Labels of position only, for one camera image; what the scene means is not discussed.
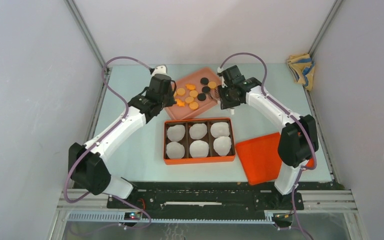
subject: light blue table surface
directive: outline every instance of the light blue table surface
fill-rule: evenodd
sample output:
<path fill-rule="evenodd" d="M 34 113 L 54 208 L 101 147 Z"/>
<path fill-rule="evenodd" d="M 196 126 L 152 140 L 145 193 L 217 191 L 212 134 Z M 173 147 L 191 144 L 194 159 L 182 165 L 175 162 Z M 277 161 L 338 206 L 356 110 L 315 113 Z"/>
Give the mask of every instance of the light blue table surface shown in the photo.
<path fill-rule="evenodd" d="M 264 69 L 260 64 L 238 64 L 246 78 L 262 80 Z M 204 67 L 217 70 L 216 64 L 167 65 L 168 75 L 178 80 Z M 268 64 L 267 90 L 285 106 L 301 115 L 311 114 L 302 86 L 293 83 L 285 64 Z M 149 71 L 141 65 L 117 65 L 112 68 L 109 85 L 127 101 L 149 85 Z M 125 106 L 107 91 L 96 126 L 95 134 L 103 131 Z M 235 114 L 220 110 L 219 105 L 199 115 L 198 118 L 229 117 L 232 120 L 235 143 L 276 132 L 275 126 L 261 113 L 248 105 L 235 108 Z M 166 111 L 154 117 L 148 124 L 133 133 L 110 157 L 108 169 L 114 176 L 129 181 L 153 182 L 247 182 L 238 156 L 232 162 L 166 165 L 163 160 L 163 126 L 170 120 Z M 301 181 L 331 181 L 328 165 L 320 147 L 316 153 L 317 168 L 305 171 Z"/>

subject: metal frame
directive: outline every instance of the metal frame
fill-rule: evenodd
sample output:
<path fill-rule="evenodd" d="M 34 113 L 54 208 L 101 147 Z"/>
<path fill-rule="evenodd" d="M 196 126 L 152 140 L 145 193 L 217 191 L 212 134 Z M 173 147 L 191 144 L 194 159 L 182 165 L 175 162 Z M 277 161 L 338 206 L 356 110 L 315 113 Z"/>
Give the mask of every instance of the metal frame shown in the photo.
<path fill-rule="evenodd" d="M 336 0 L 333 4 L 328 16 L 323 22 L 314 42 L 311 45 L 309 54 L 311 56 L 316 52 L 326 30 L 334 19 L 339 7 L 344 0 Z M 65 0 L 68 9 L 71 11 L 74 20 L 77 22 L 82 34 L 85 37 L 88 45 L 92 49 L 99 64 L 103 66 L 105 64 L 104 58 L 99 51 L 99 48 L 94 41 L 92 34 L 90 33 L 78 7 L 74 0 Z M 310 106 L 311 114 L 316 119 L 317 129 L 319 132 L 319 139 L 321 147 L 328 161 L 329 171 L 332 180 L 339 181 L 337 168 L 331 161 L 329 156 L 329 150 L 326 146 L 325 138 L 323 136 L 322 127 L 317 118 L 317 110 L 314 106 L 311 94 L 304 90 L 308 104 Z M 95 112 L 91 118 L 91 123 L 87 131 L 87 139 L 93 137 L 95 133 L 95 127 L 98 122 L 98 117 L 102 108 L 103 100 L 105 97 L 106 88 L 102 86 L 99 93 L 99 98 L 95 105 Z M 354 197 L 350 190 L 300 190 L 302 194 L 302 200 L 304 203 L 304 210 L 299 210 L 298 213 L 342 213 L 347 223 L 348 232 L 351 240 L 365 240 L 367 235 L 365 234 L 365 228 L 361 221 L 360 215 L 357 210 Z M 76 199 L 85 193 L 84 189 L 69 189 L 68 197 Z M 58 205 L 53 216 L 52 225 L 50 227 L 48 238 L 49 240 L 61 240 L 63 238 L 64 230 L 67 222 L 70 221 L 84 221 L 84 222 L 119 222 L 125 212 L 134 212 L 134 209 L 108 209 L 107 208 L 107 195 L 88 195 L 82 201 L 70 204 L 64 200 L 64 196 L 61 194 Z M 287 213 L 287 210 L 265 210 L 266 220 L 225 220 L 225 221 L 208 221 L 208 220 L 181 220 L 181 219 L 153 219 L 155 223 L 228 223 L 228 224 L 272 224 L 272 216 L 279 213 Z"/>
<path fill-rule="evenodd" d="M 330 9 L 329 13 L 327 14 L 326 19 L 324 20 L 323 24 L 321 25 L 320 30 L 318 31 L 317 35 L 315 36 L 314 41 L 311 44 L 310 49 L 308 50 L 308 53 L 311 57 L 314 57 L 314 54 L 317 51 L 317 48 L 319 47 L 320 42 L 323 39 L 323 36 L 325 35 L 327 29 L 331 25 L 332 21 L 334 20 L 336 14 L 338 13 L 339 8 L 341 7 L 341 4 L 344 2 L 344 0 L 335 0 L 335 2 L 332 5 L 332 8 Z"/>
<path fill-rule="evenodd" d="M 101 68 L 105 65 L 104 57 L 101 54 L 101 51 L 98 48 L 97 43 L 95 42 L 94 38 L 92 37 L 91 31 L 89 30 L 88 26 L 86 25 L 85 20 L 82 17 L 82 14 L 79 11 L 79 8 L 77 7 L 74 0 L 64 0 L 64 2 L 67 4 L 68 10 L 71 12 L 71 15 L 74 18 L 74 21 L 77 23 L 81 33 L 84 36 L 84 39 L 87 42 L 87 45 L 89 45 L 90 49 L 92 50 L 93 54 L 95 55 L 96 60 L 99 62 L 99 65 Z"/>
<path fill-rule="evenodd" d="M 68 197 L 76 199 L 85 193 L 84 189 L 69 189 Z M 351 240 L 364 240 L 361 223 L 354 197 L 350 190 L 300 190 L 304 203 L 304 210 L 298 210 L 298 214 L 306 213 L 342 213 L 347 222 Z M 49 240 L 61 240 L 67 222 L 108 222 L 117 223 L 123 219 L 124 213 L 135 212 L 134 209 L 108 209 L 108 196 L 88 195 L 82 201 L 68 203 L 63 194 L 59 198 L 52 227 L 48 235 Z M 265 210 L 265 220 L 184 220 L 184 219 L 152 219 L 154 223 L 211 223 L 211 224 L 273 224 L 272 217 L 275 214 L 288 213 L 288 210 Z"/>

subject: wire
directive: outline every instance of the wire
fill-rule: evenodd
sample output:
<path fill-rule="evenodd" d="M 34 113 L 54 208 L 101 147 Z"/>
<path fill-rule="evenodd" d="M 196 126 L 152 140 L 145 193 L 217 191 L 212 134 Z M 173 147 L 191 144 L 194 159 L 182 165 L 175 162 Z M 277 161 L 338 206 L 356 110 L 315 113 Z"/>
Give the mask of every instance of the wire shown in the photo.
<path fill-rule="evenodd" d="M 287 219 L 289 218 L 290 216 L 293 216 L 295 214 L 295 212 L 293 212 L 292 210 L 288 213 L 288 214 L 276 214 L 274 217 L 276 219 Z"/>
<path fill-rule="evenodd" d="M 232 54 L 230 56 L 228 56 L 224 61 L 223 63 L 220 65 L 220 68 L 223 67 L 223 65 L 232 57 L 234 56 L 238 56 L 238 55 L 248 55 L 248 56 L 252 56 L 256 59 L 258 59 L 262 65 L 264 66 L 264 77 L 261 81 L 261 93 L 263 94 L 264 97 L 266 97 L 270 102 L 272 102 L 274 105 L 276 105 L 279 109 L 281 109 L 286 115 L 287 117 L 291 118 L 297 125 L 298 127 L 301 129 L 302 133 L 304 134 L 304 137 L 305 137 L 305 140 L 307 141 L 308 143 L 308 146 L 310 148 L 310 152 L 311 152 L 311 156 L 313 158 L 313 161 L 314 161 L 314 166 L 313 167 L 307 167 L 307 166 L 302 166 L 302 168 L 299 170 L 299 173 L 298 173 L 298 176 L 295 180 L 295 183 L 293 184 L 292 186 L 292 210 L 293 212 L 295 213 L 295 218 L 296 218 L 296 223 L 298 225 L 298 229 L 301 231 L 301 233 L 305 236 L 305 238 L 307 239 L 306 236 L 308 236 L 311 240 L 314 240 L 313 237 L 309 234 L 308 231 L 306 231 L 305 229 L 302 228 L 301 226 L 301 223 L 300 223 L 300 220 L 298 218 L 298 214 L 297 213 L 297 208 L 295 206 L 295 198 L 294 198 L 294 195 L 295 195 L 295 191 L 297 190 L 297 186 L 298 186 L 298 182 L 300 181 L 300 178 L 301 178 L 301 174 L 303 172 L 303 170 L 314 170 L 316 167 L 317 167 L 317 158 L 316 158 L 316 152 L 314 150 L 314 146 L 313 146 L 313 143 L 311 142 L 310 140 L 310 137 L 309 135 L 307 134 L 307 131 L 306 129 L 304 128 L 304 126 L 300 123 L 300 121 L 294 116 L 294 115 L 291 115 L 291 112 L 286 109 L 280 102 L 277 102 L 274 98 L 272 98 L 271 96 L 267 95 L 265 89 L 264 89 L 264 85 L 266 83 L 266 77 L 267 77 L 267 66 L 266 66 L 266 63 L 263 61 L 263 59 L 261 59 L 259 56 L 253 54 L 253 53 L 249 53 L 249 52 L 238 52 L 238 53 L 235 53 L 235 54 Z"/>
<path fill-rule="evenodd" d="M 300 230 L 300 228 L 299 228 L 299 227 L 296 227 L 296 226 L 291 226 L 291 227 L 279 227 L 276 223 L 274 224 L 274 227 L 275 227 L 278 231 L 280 231 L 280 230 Z M 305 233 L 305 235 L 307 235 L 311 240 L 314 240 L 313 236 L 311 236 L 311 234 L 310 234 L 308 231 L 304 230 L 304 233 Z"/>
<path fill-rule="evenodd" d="M 127 205 L 127 206 L 129 206 L 129 207 L 131 207 L 131 208 L 133 208 L 133 209 L 136 209 L 136 210 L 140 211 L 141 213 L 143 213 L 143 214 L 148 218 L 148 223 L 147 223 L 145 226 L 127 226 L 127 225 L 122 224 L 121 222 L 118 222 L 118 223 L 110 223 L 110 224 L 108 224 L 108 225 L 105 225 L 105 226 L 103 226 L 103 227 L 100 227 L 100 228 L 98 228 L 98 229 L 95 229 L 95 230 L 93 230 L 93 231 L 86 232 L 86 233 L 77 233 L 77 232 L 73 232 L 73 230 L 72 230 L 72 228 L 71 228 L 72 224 L 70 224 L 70 225 L 68 226 L 68 231 L 69 231 L 72 235 L 74 235 L 74 236 L 77 236 L 77 237 L 86 237 L 86 236 L 95 234 L 95 233 L 97 233 L 97 232 L 99 232 L 99 231 L 101 231 L 101 230 L 104 230 L 104 229 L 106 229 L 106 228 L 110 228 L 110 227 L 124 227 L 125 229 L 144 229 L 144 228 L 147 228 L 147 227 L 149 227 L 149 226 L 151 225 L 151 223 L 152 223 L 152 219 L 151 219 L 151 216 L 145 211 L 145 201 L 144 201 L 142 198 L 141 198 L 141 201 L 142 201 L 142 203 L 143 203 L 143 208 L 144 208 L 144 209 L 140 209 L 139 207 L 137 207 L 137 206 L 131 204 L 130 202 L 128 202 L 128 201 L 126 201 L 126 200 L 124 200 L 124 199 L 122 199 L 122 198 L 120 198 L 120 197 L 118 197 L 118 196 L 115 196 L 115 195 L 109 195 L 109 196 L 112 197 L 112 198 L 115 198 L 115 199 L 117 199 L 118 201 L 122 202 L 123 204 L 125 204 L 125 205 Z"/>
<path fill-rule="evenodd" d="M 221 63 L 220 68 L 222 69 L 223 66 L 225 65 L 225 63 L 226 63 L 229 59 L 231 59 L 231 58 L 233 58 L 233 57 L 235 57 L 235 56 L 239 56 L 239 55 L 248 55 L 248 56 L 252 56 L 252 57 L 258 59 L 258 60 L 261 62 L 261 64 L 264 66 L 264 77 L 262 78 L 262 81 L 261 81 L 261 87 L 263 87 L 264 84 L 266 83 L 266 78 L 267 78 L 267 66 L 266 66 L 266 63 L 263 61 L 263 59 L 261 59 L 261 57 L 255 55 L 255 54 L 253 54 L 253 53 L 250 53 L 250 52 L 238 52 L 238 53 L 232 54 L 232 55 L 228 56 L 228 57 Z"/>
<path fill-rule="evenodd" d="M 119 99 L 121 99 L 121 101 L 124 103 L 125 105 L 125 111 L 124 111 L 124 114 L 123 116 L 121 117 L 121 119 L 124 119 L 127 114 L 129 113 L 129 105 L 128 105 L 128 102 L 124 99 L 124 97 L 122 97 L 120 94 L 118 94 L 116 91 L 114 91 L 110 85 L 108 85 L 108 82 L 107 80 L 105 79 L 105 71 L 108 67 L 108 64 L 110 64 L 111 62 L 115 61 L 115 60 L 118 60 L 118 59 L 127 59 L 127 60 L 132 60 L 132 61 L 135 61 L 139 64 L 141 64 L 142 66 L 144 66 L 145 68 L 147 68 L 148 70 L 151 69 L 148 65 L 146 65 L 145 63 L 139 61 L 138 59 L 136 58 L 133 58 L 133 57 L 129 57 L 129 56 L 117 56 L 117 57 L 114 57 L 114 58 L 111 58 L 110 60 L 108 60 L 105 65 L 102 67 L 102 71 L 101 71 L 101 78 L 102 78 L 102 81 L 103 81 L 103 84 L 106 86 L 106 88 L 108 90 L 110 90 L 113 94 L 115 94 Z M 68 193 L 67 193 L 67 189 L 69 187 L 69 182 L 70 182 L 70 178 L 72 177 L 73 175 L 73 172 L 74 170 L 76 169 L 76 167 L 79 165 L 79 163 L 83 160 L 83 158 L 85 158 L 85 156 L 92 150 L 94 149 L 94 147 L 97 146 L 97 142 L 101 142 L 105 137 L 107 137 L 115 128 L 117 128 L 120 124 L 122 123 L 122 120 L 119 120 L 117 121 L 107 132 L 105 132 L 95 143 L 93 143 L 88 149 L 86 149 L 86 151 L 84 151 L 84 153 L 82 153 L 80 155 L 80 157 L 74 162 L 73 166 L 70 168 L 70 170 L 68 171 L 68 175 L 67 175 L 67 178 L 65 179 L 65 183 L 64 183 L 64 188 L 63 188 L 63 195 L 64 195 L 64 199 L 68 202 L 68 203 L 77 203 L 78 201 L 84 199 L 87 195 L 90 194 L 90 192 L 86 192 L 85 194 L 81 195 L 79 198 L 77 199 L 69 199 L 69 196 L 68 196 Z"/>
<path fill-rule="evenodd" d="M 145 200 L 143 198 L 139 198 L 138 201 L 141 201 L 142 202 L 142 205 L 143 205 L 143 210 L 147 209 L 147 206 L 145 204 Z"/>
<path fill-rule="evenodd" d="M 71 166 L 70 170 L 68 171 L 68 175 L 67 175 L 67 178 L 65 179 L 65 183 L 64 183 L 64 188 L 63 188 L 63 195 L 64 195 L 64 199 L 68 202 L 68 203 L 77 203 L 78 201 L 82 200 L 83 198 L 85 198 L 87 195 L 90 194 L 90 192 L 86 192 L 85 194 L 83 194 L 82 196 L 80 196 L 79 198 L 77 199 L 70 199 L 69 196 L 68 196 L 68 186 L 69 186 L 69 182 L 70 182 L 70 178 L 71 176 L 73 175 L 73 172 L 74 170 L 76 169 L 76 167 L 79 165 L 79 163 L 83 160 L 83 158 L 85 158 L 85 156 L 94 148 L 97 146 L 97 143 L 98 142 L 101 142 L 105 137 L 107 137 L 115 128 L 117 128 L 120 124 L 122 124 L 122 119 L 126 118 L 127 114 L 129 113 L 129 105 L 128 105 L 128 102 L 124 99 L 124 97 L 122 97 L 120 94 L 118 94 L 116 91 L 114 91 L 108 84 L 108 82 L 106 81 L 105 79 L 105 71 L 108 67 L 108 64 L 110 64 L 111 62 L 115 61 L 115 60 L 118 60 L 118 59 L 127 59 L 127 60 L 132 60 L 132 61 L 135 61 L 141 65 L 143 65 L 145 68 L 147 68 L 148 70 L 150 70 L 151 68 L 146 65 L 145 63 L 139 61 L 138 59 L 136 58 L 133 58 L 133 57 L 129 57 L 129 56 L 117 56 L 117 57 L 114 57 L 114 58 L 111 58 L 110 60 L 108 60 L 105 65 L 102 67 L 102 71 L 101 71 L 101 78 L 102 78 L 102 81 L 103 81 L 103 84 L 106 86 L 106 88 L 112 92 L 114 95 L 116 95 L 119 99 L 121 99 L 121 101 L 124 103 L 125 105 L 125 111 L 121 117 L 121 119 L 119 121 L 117 121 L 108 131 L 106 131 L 96 142 L 94 142 L 89 148 L 86 149 L 86 151 L 84 153 L 82 153 L 80 155 L 80 157 L 74 162 L 74 164 Z M 129 203 L 128 201 L 118 197 L 118 196 L 115 196 L 113 195 L 112 196 L 113 198 L 123 202 L 125 205 L 131 207 L 131 208 L 134 208 L 140 212 L 142 212 L 144 215 L 147 216 L 147 218 L 149 219 L 149 222 L 145 225 L 145 226 L 141 226 L 141 227 L 130 227 L 130 226 L 126 226 L 126 225 L 122 225 L 121 223 L 111 223 L 111 224 L 108 224 L 108 225 L 105 225 L 101 228 L 98 228 L 92 232 L 89 232 L 89 233 L 84 233 L 82 234 L 83 236 L 88 236 L 88 235 L 91 235 L 91 234 L 94 234 L 98 231 L 101 231 L 103 229 L 106 229 L 106 228 L 109 228 L 109 227 L 113 227 L 113 226 L 124 226 L 124 228 L 129 228 L 129 229 L 144 229 L 146 227 L 148 227 L 149 225 L 151 225 L 152 223 L 152 219 L 151 219 L 151 216 L 143 209 L 140 209 L 139 207 L 136 207 L 135 205 Z"/>

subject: orange compartment box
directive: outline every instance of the orange compartment box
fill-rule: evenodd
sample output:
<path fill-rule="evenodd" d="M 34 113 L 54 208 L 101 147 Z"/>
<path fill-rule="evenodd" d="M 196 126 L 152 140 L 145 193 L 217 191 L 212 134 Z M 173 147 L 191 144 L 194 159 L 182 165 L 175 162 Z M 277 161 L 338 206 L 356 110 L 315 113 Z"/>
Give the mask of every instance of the orange compartment box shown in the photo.
<path fill-rule="evenodd" d="M 211 135 L 211 126 L 215 123 L 225 122 L 229 124 L 230 131 L 230 140 L 231 140 L 231 148 L 229 153 L 226 156 L 220 156 L 213 148 L 214 140 L 216 139 Z M 189 135 L 189 129 L 194 124 L 206 124 L 207 133 L 200 140 L 207 142 L 209 151 L 207 157 L 191 157 L 189 153 L 189 147 L 194 139 L 192 139 Z M 166 154 L 166 146 L 171 141 L 167 137 L 167 129 L 169 127 L 175 125 L 183 125 L 185 127 L 185 134 L 182 140 L 178 141 L 184 147 L 184 157 L 179 159 L 170 159 Z M 232 129 L 232 121 L 228 117 L 221 118 L 202 118 L 202 119 L 189 119 L 189 120 L 171 120 L 164 122 L 164 146 L 163 146 L 163 159 L 165 164 L 174 165 L 174 164 L 202 164 L 202 163 L 219 163 L 219 162 L 232 162 L 235 159 L 236 151 L 235 151 L 235 138 L 233 135 Z"/>
<path fill-rule="evenodd" d="M 209 82 L 215 82 L 217 86 L 222 84 L 219 77 L 213 72 L 213 70 L 211 70 L 211 68 L 204 67 L 176 81 L 177 89 L 184 89 L 185 93 L 184 95 L 176 94 L 174 98 L 185 102 L 186 98 L 190 97 L 191 90 L 188 89 L 186 85 L 194 85 L 198 94 L 202 93 L 202 88 L 207 86 L 201 84 L 202 78 L 207 78 Z M 195 110 L 192 110 L 189 107 L 189 103 L 185 102 L 184 106 L 178 106 L 175 104 L 170 107 L 165 107 L 165 111 L 172 120 L 193 119 L 217 105 L 215 89 L 211 89 L 209 94 L 212 96 L 212 99 L 207 94 L 204 101 L 199 101 L 197 97 L 194 97 L 193 101 L 198 103 L 198 108 Z"/>

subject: orange cookie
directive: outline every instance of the orange cookie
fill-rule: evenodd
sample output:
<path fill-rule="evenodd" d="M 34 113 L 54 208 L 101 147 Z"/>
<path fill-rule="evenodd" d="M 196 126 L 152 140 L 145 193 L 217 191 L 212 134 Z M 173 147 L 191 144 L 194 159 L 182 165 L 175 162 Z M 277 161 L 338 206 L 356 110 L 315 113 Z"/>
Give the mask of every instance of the orange cookie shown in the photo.
<path fill-rule="evenodd" d="M 217 88 L 217 83 L 216 83 L 215 81 L 210 81 L 210 82 L 208 83 L 208 87 L 209 87 L 210 89 L 215 89 L 215 88 Z"/>
<path fill-rule="evenodd" d="M 186 84 L 185 87 L 189 90 L 195 90 L 195 85 L 193 84 Z"/>
<path fill-rule="evenodd" d="M 189 92 L 189 96 L 196 98 L 198 96 L 198 92 L 196 90 L 192 90 Z"/>
<path fill-rule="evenodd" d="M 184 107 L 184 106 L 185 106 L 185 102 L 182 101 L 181 99 L 176 98 L 175 100 L 176 100 L 176 103 L 177 103 L 177 105 L 178 105 L 179 107 Z"/>
<path fill-rule="evenodd" d="M 192 96 L 188 96 L 187 98 L 184 99 L 184 101 L 187 103 L 187 104 L 190 104 L 194 101 L 194 98 Z"/>
<path fill-rule="evenodd" d="M 199 107 L 200 105 L 196 101 L 189 103 L 189 108 L 192 110 L 197 110 Z"/>
<path fill-rule="evenodd" d="M 185 95 L 186 90 L 184 88 L 179 88 L 179 89 L 177 89 L 176 93 L 179 96 L 183 96 L 183 95 Z"/>

